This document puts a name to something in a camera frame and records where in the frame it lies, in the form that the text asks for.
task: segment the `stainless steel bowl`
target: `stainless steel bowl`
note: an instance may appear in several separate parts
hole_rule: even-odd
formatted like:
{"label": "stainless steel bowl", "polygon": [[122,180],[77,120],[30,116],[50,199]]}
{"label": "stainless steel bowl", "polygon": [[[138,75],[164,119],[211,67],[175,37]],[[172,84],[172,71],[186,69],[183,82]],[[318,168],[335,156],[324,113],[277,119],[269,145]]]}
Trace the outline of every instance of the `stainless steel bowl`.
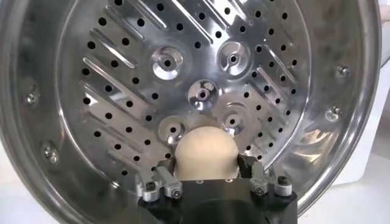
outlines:
{"label": "stainless steel bowl", "polygon": [[2,0],[0,122],[60,221],[138,223],[134,175],[204,125],[292,180],[303,213],[374,98],[370,0]]}

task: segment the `perforated metal plate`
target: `perforated metal plate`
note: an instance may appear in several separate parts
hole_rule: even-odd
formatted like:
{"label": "perforated metal plate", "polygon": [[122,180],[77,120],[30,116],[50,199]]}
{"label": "perforated metal plate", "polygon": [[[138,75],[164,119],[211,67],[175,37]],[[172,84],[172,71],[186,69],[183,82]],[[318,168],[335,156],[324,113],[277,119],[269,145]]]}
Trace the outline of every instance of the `perforated metal plate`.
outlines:
{"label": "perforated metal plate", "polygon": [[310,60],[293,2],[79,4],[74,13],[89,17],[65,30],[74,38],[65,37],[60,61],[74,66],[62,63],[60,104],[75,144],[109,177],[156,166],[205,125],[266,165],[285,148]]}

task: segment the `dough ball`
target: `dough ball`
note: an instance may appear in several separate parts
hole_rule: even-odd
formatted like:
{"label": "dough ball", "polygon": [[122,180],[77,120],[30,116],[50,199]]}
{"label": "dough ball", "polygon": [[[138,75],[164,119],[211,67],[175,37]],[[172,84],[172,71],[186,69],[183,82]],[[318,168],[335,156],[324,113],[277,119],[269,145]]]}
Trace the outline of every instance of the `dough ball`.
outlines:
{"label": "dough ball", "polygon": [[186,134],[175,151],[179,180],[232,179],[238,175],[238,148],[233,138],[216,127]]}

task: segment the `metal clamp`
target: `metal clamp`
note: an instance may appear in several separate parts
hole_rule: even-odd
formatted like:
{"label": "metal clamp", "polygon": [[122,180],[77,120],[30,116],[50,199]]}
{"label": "metal clamp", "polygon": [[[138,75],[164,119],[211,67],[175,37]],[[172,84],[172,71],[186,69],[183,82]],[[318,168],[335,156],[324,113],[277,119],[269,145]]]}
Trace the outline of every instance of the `metal clamp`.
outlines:
{"label": "metal clamp", "polygon": [[137,196],[146,202],[157,201],[162,187],[165,196],[169,198],[178,199],[182,196],[182,182],[174,178],[166,167],[157,167],[155,176],[147,169],[139,171],[136,176]]}
{"label": "metal clamp", "polygon": [[138,197],[141,197],[146,202],[157,201],[160,198],[159,184],[153,180],[153,174],[149,170],[140,170],[135,181]]}
{"label": "metal clamp", "polygon": [[174,199],[182,196],[182,182],[174,178],[165,167],[157,167],[156,177],[158,180],[161,180],[165,196]]}
{"label": "metal clamp", "polygon": [[254,162],[252,166],[252,178],[249,180],[251,191],[257,196],[268,193],[268,179],[264,175],[264,166],[260,162]]}

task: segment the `screw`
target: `screw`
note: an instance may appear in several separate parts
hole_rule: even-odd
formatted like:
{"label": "screw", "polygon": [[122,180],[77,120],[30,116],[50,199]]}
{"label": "screw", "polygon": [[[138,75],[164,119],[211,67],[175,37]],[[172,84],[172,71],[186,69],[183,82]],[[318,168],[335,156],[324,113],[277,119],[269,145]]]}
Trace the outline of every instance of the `screw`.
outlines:
{"label": "screw", "polygon": [[338,68],[338,71],[339,71],[340,76],[347,76],[347,75],[349,75],[349,68],[346,67],[346,66],[340,66]]}
{"label": "screw", "polygon": [[182,196],[182,193],[179,190],[176,190],[172,193],[174,199],[179,199]]}
{"label": "screw", "polygon": [[59,160],[57,150],[52,142],[45,142],[46,146],[43,148],[43,155],[51,164],[56,164]]}
{"label": "screw", "polygon": [[154,182],[147,182],[145,184],[146,191],[154,191],[156,189],[156,184]]}
{"label": "screw", "polygon": [[56,154],[56,153],[53,153],[53,154],[50,156],[49,162],[50,162],[51,164],[56,164],[58,160],[59,160],[59,158],[57,157],[57,154]]}
{"label": "screw", "polygon": [[26,96],[26,102],[30,106],[34,107],[38,103],[38,95],[36,93],[29,93]]}
{"label": "screw", "polygon": [[263,190],[263,188],[261,188],[261,187],[256,187],[256,188],[255,188],[255,194],[256,194],[257,196],[263,196],[263,195],[264,195],[264,190]]}
{"label": "screw", "polygon": [[331,112],[334,114],[339,114],[340,113],[340,107],[334,106],[331,109]]}
{"label": "screw", "polygon": [[285,176],[278,177],[278,184],[280,185],[288,185],[288,179]]}

